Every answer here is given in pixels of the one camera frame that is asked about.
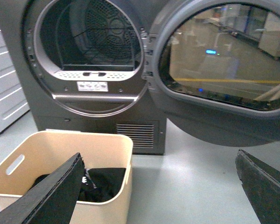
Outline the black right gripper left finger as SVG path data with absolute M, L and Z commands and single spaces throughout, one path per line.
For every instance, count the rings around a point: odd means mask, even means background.
M 80 153 L 0 212 L 0 224 L 70 223 L 84 174 Z

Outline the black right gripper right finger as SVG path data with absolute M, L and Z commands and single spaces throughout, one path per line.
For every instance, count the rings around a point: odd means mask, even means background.
M 262 224 L 280 224 L 280 171 L 248 152 L 235 159 L 242 188 Z

